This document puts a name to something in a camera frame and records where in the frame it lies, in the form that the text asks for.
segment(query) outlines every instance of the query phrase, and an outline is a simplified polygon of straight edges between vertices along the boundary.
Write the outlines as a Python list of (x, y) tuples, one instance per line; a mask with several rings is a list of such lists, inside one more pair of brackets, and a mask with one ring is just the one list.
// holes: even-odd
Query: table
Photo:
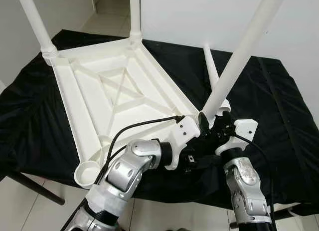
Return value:
[[(52, 41), (61, 50), (115, 39), (121, 37), (62, 30)], [(200, 110), (211, 92), (203, 50), (150, 40), (143, 44)], [(212, 50), (212, 55), (221, 74), (231, 53)], [(319, 131), (281, 62), (252, 57), (227, 98), (236, 118), (258, 121), (254, 142), (265, 150), (276, 172), (275, 201), (317, 204)], [(134, 196), (231, 208), (222, 167), (213, 157), (215, 145), (213, 140), (190, 142), (185, 154), (211, 162), (188, 175), (183, 168), (149, 170)], [(53, 70), (40, 54), (0, 96), (0, 150), (3, 175), (24, 172), (76, 186), (75, 144)], [(265, 161), (251, 146), (245, 153), (261, 176), (261, 189), (268, 198)]]

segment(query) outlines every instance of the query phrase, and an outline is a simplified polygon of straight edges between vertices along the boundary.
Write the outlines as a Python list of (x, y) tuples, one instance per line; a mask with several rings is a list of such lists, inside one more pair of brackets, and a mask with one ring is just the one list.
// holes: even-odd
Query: white wall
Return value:
[(3, 92), (5, 89), (5, 84), (0, 80), (0, 94)]
[[(143, 37), (234, 51), (260, 0), (141, 0)], [(278, 58), (319, 125), (319, 0), (285, 0), (253, 55)]]
[[(53, 37), (61, 29), (80, 30), (93, 14), (92, 0), (34, 0)], [(0, 0), (0, 80), (9, 85), (40, 52), (19, 0)]]

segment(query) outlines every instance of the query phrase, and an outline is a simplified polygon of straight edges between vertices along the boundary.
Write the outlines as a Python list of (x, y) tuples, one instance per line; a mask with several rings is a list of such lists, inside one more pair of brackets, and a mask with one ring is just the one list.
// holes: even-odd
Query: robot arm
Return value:
[(134, 140), (93, 185), (63, 231), (114, 231), (115, 223), (141, 181), (142, 174), (172, 161), (171, 146), (159, 140)]
[[(271, 219), (265, 196), (260, 190), (260, 178), (250, 160), (243, 155), (247, 143), (231, 136), (235, 132), (252, 140), (257, 122), (237, 120), (232, 124), (227, 116), (226, 122), (218, 126), (218, 136), (224, 136), (228, 141), (218, 147), (215, 153), (224, 162), (237, 224), (240, 231), (269, 231)], [(116, 221), (141, 181), (143, 172), (159, 166), (168, 170), (176, 169), (180, 152), (190, 139), (199, 134), (194, 120), (185, 117), (173, 127), (165, 142), (131, 141), (123, 155), (114, 160), (103, 174), (99, 183), (92, 186), (62, 231), (114, 231)]]

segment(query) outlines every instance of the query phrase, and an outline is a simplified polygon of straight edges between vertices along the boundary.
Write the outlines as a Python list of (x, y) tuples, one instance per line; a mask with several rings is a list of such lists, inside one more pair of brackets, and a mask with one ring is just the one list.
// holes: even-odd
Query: white chair leg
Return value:
[(53, 45), (47, 30), (43, 24), (43, 21), (39, 15), (38, 10), (33, 2), (33, 0), (20, 0), (20, 3), (23, 7), (23, 10), (32, 26), (33, 32), (38, 39), (41, 52), (44, 60), (50, 66), (51, 59), (55, 58), (58, 55), (56, 47)]
[(130, 0), (131, 8), (131, 32), (130, 40), (132, 43), (142, 40), (141, 33), (141, 15), (140, 15), (140, 0)]
[(220, 105), (225, 100), (230, 89), (235, 84), (240, 73), (247, 64), (253, 49), (256, 47), (262, 34), (277, 13), (283, 0), (262, 0), (251, 20), (239, 46), (229, 59), (222, 75), (220, 76), (214, 92), (210, 94), (202, 112), (208, 121), (215, 118)]

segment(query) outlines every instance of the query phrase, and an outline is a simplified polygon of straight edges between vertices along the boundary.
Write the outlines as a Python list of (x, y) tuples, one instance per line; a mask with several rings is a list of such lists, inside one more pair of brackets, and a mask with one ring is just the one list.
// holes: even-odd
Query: tiled floor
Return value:
[(97, 14), (83, 26), (82, 31), (93, 34), (128, 37), (130, 33), (130, 0), (99, 0)]
[[(129, 36), (129, 0), (100, 0), (98, 14), (83, 27), (84, 32)], [(59, 231), (87, 191), (32, 177), (39, 184), (64, 197), (59, 206), (15, 181), (0, 182), (0, 230), (3, 231)], [(231, 210), (200, 205), (164, 204), (131, 199), (119, 218), (126, 231), (165, 231), (186, 228), (192, 231), (230, 231), (235, 221)], [(318, 216), (294, 217), (277, 221), (278, 231), (319, 231)]]

